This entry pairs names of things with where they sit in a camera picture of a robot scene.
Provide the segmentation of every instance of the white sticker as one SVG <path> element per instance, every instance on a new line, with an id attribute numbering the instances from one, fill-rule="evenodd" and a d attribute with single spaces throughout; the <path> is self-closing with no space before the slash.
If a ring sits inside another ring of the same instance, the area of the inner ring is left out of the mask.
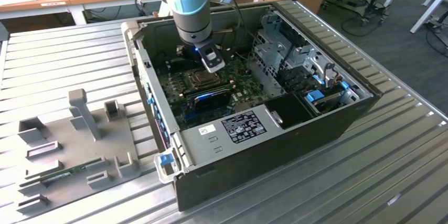
<path id="1" fill-rule="evenodd" d="M 215 129 L 215 125 L 212 124 L 199 129 L 199 133 L 201 133 L 201 136 L 213 131 L 216 131 L 216 129 Z"/>
<path id="2" fill-rule="evenodd" d="M 53 6 L 53 5 L 65 5 L 65 2 L 52 2 L 52 3 L 43 3 L 41 6 Z"/>

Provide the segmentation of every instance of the blue clip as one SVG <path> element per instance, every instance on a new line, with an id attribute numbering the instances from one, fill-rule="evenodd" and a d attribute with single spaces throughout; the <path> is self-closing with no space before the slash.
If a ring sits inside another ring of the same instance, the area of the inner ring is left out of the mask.
<path id="1" fill-rule="evenodd" d="M 324 80 L 321 78 L 319 78 L 317 75 L 313 75 L 315 79 L 319 81 L 320 84 L 324 84 Z"/>
<path id="2" fill-rule="evenodd" d="M 147 100 L 147 103 L 148 103 L 148 104 L 153 104 L 155 102 L 156 102 L 156 101 L 155 101 L 155 98 L 153 98 L 153 97 L 151 97 L 151 99 Z"/>
<path id="3" fill-rule="evenodd" d="M 317 101 L 319 99 L 324 98 L 324 94 L 321 93 L 320 90 L 315 90 L 312 92 L 308 93 L 307 95 L 307 99 L 308 101 L 313 102 L 313 101 Z"/>
<path id="4" fill-rule="evenodd" d="M 345 90 L 351 87 L 351 85 L 348 85 L 348 83 L 345 81 L 343 81 L 341 86 Z"/>
<path id="5" fill-rule="evenodd" d="M 160 156 L 160 165 L 167 165 L 175 162 L 173 154 L 167 154 Z"/>

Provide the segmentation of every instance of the gray bracket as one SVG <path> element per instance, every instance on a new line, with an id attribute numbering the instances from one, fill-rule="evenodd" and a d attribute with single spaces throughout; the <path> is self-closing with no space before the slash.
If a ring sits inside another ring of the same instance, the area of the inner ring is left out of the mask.
<path id="1" fill-rule="evenodd" d="M 91 111 L 87 107 L 87 94 L 85 94 L 85 90 L 84 89 L 77 89 L 77 90 L 72 90 L 68 92 L 68 102 L 72 106 L 71 108 L 71 112 L 72 114 L 77 115 L 76 110 L 73 107 L 77 108 L 77 112 L 80 114 L 80 116 L 84 119 L 84 122 L 87 124 L 87 127 L 89 128 L 93 138 L 95 140 L 100 140 L 101 139 L 101 131 L 96 125 L 96 121 L 95 118 L 91 114 Z"/>
<path id="2" fill-rule="evenodd" d="M 101 130 L 100 141 L 92 141 L 92 131 L 79 107 L 71 106 L 71 112 L 75 118 L 45 123 L 41 131 L 45 138 L 33 142 L 27 151 L 33 167 L 25 168 L 28 173 L 17 181 L 17 191 L 24 196 L 41 194 L 48 202 L 45 208 L 29 208 L 27 216 L 65 205 L 141 173 L 124 105 L 111 101 L 101 109 L 88 111 Z"/>
<path id="3" fill-rule="evenodd" d="M 16 211 L 27 214 L 31 211 L 44 209 L 48 203 L 48 199 L 43 195 L 37 194 L 17 203 Z"/>
<path id="4" fill-rule="evenodd" d="M 129 152 L 128 152 L 128 162 L 127 163 L 121 163 L 116 156 L 113 157 L 113 160 L 115 160 L 115 167 L 119 171 L 120 177 L 128 177 L 128 176 L 135 175 L 135 172 L 137 171 L 137 164 L 133 162 Z"/>
<path id="5" fill-rule="evenodd" d="M 21 120 L 19 122 L 17 135 L 25 141 L 27 144 L 36 140 L 44 139 L 44 135 L 40 130 L 44 128 L 44 124 L 37 117 Z"/>
<path id="6" fill-rule="evenodd" d="M 87 177 L 87 184 L 91 186 L 92 189 L 99 189 L 107 186 L 111 181 L 112 177 L 107 173 L 107 170 Z"/>
<path id="7" fill-rule="evenodd" d="M 96 169 L 107 167 L 108 165 L 109 165 L 109 161 L 105 159 L 104 156 L 101 156 L 101 160 L 89 164 L 89 165 L 87 165 L 85 169 L 87 169 L 87 171 L 92 172 Z"/>
<path id="8" fill-rule="evenodd" d="M 47 186 L 40 182 L 35 182 L 27 186 L 19 186 L 19 192 L 21 194 L 41 193 L 47 189 Z"/>
<path id="9" fill-rule="evenodd" d="M 31 148 L 27 151 L 25 158 L 31 159 L 31 158 L 40 157 L 40 156 L 43 156 L 48 153 L 52 153 L 52 152 L 60 150 L 61 148 L 63 148 L 63 146 L 60 145 L 60 143 L 57 141 L 51 142 L 48 144 L 43 144 L 40 146 L 36 146 L 36 147 Z"/>
<path id="10" fill-rule="evenodd" d="M 63 168 L 64 168 L 64 164 L 59 160 L 55 160 L 53 162 L 40 165 L 40 168 L 37 171 L 29 172 L 27 170 L 25 179 L 31 179 L 37 176 L 44 176 L 47 174 L 51 174 L 59 171 Z"/>
<path id="11" fill-rule="evenodd" d="M 124 116 L 124 105 L 120 105 L 117 100 L 105 102 L 104 112 L 109 122 L 116 119 L 120 119 Z"/>

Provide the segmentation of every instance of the open computer tower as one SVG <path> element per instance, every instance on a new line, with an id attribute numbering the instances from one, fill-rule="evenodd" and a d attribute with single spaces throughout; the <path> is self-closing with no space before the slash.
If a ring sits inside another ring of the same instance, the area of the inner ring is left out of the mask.
<path id="1" fill-rule="evenodd" d="M 212 8 L 227 62 L 215 73 L 171 18 L 123 26 L 180 211 L 336 140 L 381 96 L 280 4 L 243 5 L 241 14 L 244 27 L 235 9 Z"/>

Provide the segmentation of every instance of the label sticker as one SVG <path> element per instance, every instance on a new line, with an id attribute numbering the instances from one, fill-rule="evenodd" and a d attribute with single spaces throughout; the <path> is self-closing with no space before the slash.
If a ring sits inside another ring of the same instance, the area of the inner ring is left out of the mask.
<path id="1" fill-rule="evenodd" d="M 221 121 L 233 143 L 240 143 L 267 132 L 253 111 Z"/>
<path id="2" fill-rule="evenodd" d="M 65 5 L 65 2 L 43 3 L 41 6 Z"/>
<path id="3" fill-rule="evenodd" d="M 216 131 L 216 128 L 215 128 L 215 125 L 212 124 L 199 129 L 199 133 L 201 133 L 201 136 L 213 131 Z"/>

